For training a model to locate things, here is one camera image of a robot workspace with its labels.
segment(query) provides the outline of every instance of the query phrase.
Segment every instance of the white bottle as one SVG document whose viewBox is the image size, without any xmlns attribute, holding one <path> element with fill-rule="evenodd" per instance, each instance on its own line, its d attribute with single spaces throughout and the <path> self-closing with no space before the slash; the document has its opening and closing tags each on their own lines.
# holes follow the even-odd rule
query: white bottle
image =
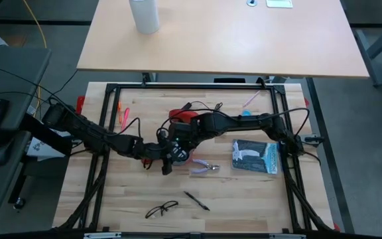
<svg viewBox="0 0 382 239">
<path fill-rule="evenodd" d="M 157 32 L 160 27 L 157 0 L 129 0 L 137 30 L 143 34 Z"/>
</svg>

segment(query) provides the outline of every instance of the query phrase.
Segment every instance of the purple-handled pliers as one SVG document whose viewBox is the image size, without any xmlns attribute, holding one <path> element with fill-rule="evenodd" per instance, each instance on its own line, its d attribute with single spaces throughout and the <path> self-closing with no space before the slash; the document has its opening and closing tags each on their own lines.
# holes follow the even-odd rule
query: purple-handled pliers
<svg viewBox="0 0 382 239">
<path fill-rule="evenodd" d="M 195 163 L 199 163 L 199 164 L 203 165 L 204 168 L 202 168 L 202 169 L 191 169 L 191 173 L 204 173 L 204 172 L 207 172 L 209 169 L 210 170 L 220 169 L 220 165 L 212 165 L 212 164 L 209 164 L 208 162 L 201 160 L 201 159 L 193 159 L 192 161 Z"/>
</svg>

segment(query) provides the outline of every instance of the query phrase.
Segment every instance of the white label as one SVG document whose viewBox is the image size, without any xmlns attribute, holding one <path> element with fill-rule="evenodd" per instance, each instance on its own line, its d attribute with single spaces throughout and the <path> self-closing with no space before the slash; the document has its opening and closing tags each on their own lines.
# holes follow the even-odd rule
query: white label
<svg viewBox="0 0 382 239">
<path fill-rule="evenodd" d="M 291 0 L 266 0 L 268 7 L 292 8 Z"/>
</svg>

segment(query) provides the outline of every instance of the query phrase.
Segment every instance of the yellow cable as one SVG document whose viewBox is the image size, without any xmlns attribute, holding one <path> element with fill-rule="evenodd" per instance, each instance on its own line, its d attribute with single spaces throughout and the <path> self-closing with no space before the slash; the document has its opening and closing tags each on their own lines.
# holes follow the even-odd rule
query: yellow cable
<svg viewBox="0 0 382 239">
<path fill-rule="evenodd" d="M 46 48 L 45 35 L 44 35 L 44 32 L 42 31 L 40 25 L 39 25 L 38 20 L 36 19 L 35 15 L 32 12 L 32 9 L 29 7 L 29 4 L 27 4 L 26 0 L 23 0 L 23 3 L 25 3 L 25 6 L 26 6 L 27 10 L 29 10 L 29 13 L 32 15 L 33 20 L 35 21 L 36 25 L 38 26 L 40 35 L 42 36 L 42 40 L 44 41 L 44 47 Z M 33 117 L 35 117 L 36 112 L 38 111 L 39 106 L 40 106 L 40 84 L 38 85 L 38 103 L 36 104 L 36 109 L 35 109 L 35 112 L 33 114 Z"/>
</svg>

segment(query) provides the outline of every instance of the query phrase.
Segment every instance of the wooden table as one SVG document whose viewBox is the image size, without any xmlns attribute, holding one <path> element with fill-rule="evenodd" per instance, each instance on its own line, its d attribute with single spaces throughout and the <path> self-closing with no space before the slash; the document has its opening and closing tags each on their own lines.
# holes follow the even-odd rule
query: wooden table
<svg viewBox="0 0 382 239">
<path fill-rule="evenodd" d="M 99 121 L 105 86 L 106 83 L 101 82 L 91 82 L 88 85 L 82 114 L 94 122 Z M 300 84 L 285 84 L 285 89 L 290 109 L 305 106 Z M 242 104 L 254 93 L 252 90 L 123 89 L 121 102 L 123 109 L 131 108 L 129 119 L 141 118 L 142 136 L 145 142 L 150 142 L 156 141 L 156 129 L 171 109 L 181 108 L 185 103 L 196 100 L 207 103 L 209 107 L 222 101 L 222 111 L 236 116 L 241 113 Z M 193 107 L 202 108 L 197 103 Z M 247 108 L 253 115 L 272 113 L 270 94 L 261 93 Z M 293 112 L 290 116 L 296 131 L 305 112 Z M 116 122 L 115 131 L 119 131 Z M 137 124 L 133 124 L 125 133 L 137 135 Z M 308 133 L 311 133 L 309 122 L 301 134 Z M 112 152 L 98 227 L 110 226 L 112 231 L 123 232 L 281 232 L 282 228 L 291 228 L 283 174 L 280 172 L 272 176 L 231 169 L 233 139 L 271 142 L 262 131 L 229 132 L 204 141 L 195 150 L 194 157 L 221 165 L 218 172 L 208 175 L 189 175 L 188 168 L 196 166 L 191 164 L 174 167 L 171 174 L 163 176 L 160 161 L 156 161 L 146 171 L 140 161 Z M 305 150 L 316 154 L 312 147 L 305 147 Z M 70 158 L 54 226 L 62 224 L 82 200 L 90 161 L 89 153 Z M 300 168 L 308 202 L 324 222 L 332 226 L 319 162 L 311 156 L 303 155 L 300 157 Z M 183 190 L 195 195 L 211 211 L 202 210 Z M 179 208 L 162 218 L 145 219 L 148 210 L 168 200 L 177 200 Z M 88 222 L 91 220 L 93 206 L 91 203 Z M 299 223 L 304 225 L 298 202 L 296 208 Z"/>
<path fill-rule="evenodd" d="M 160 29 L 136 30 L 128 0 L 98 3 L 78 68 L 271 76 L 368 73 L 339 0 L 159 0 Z"/>
</svg>

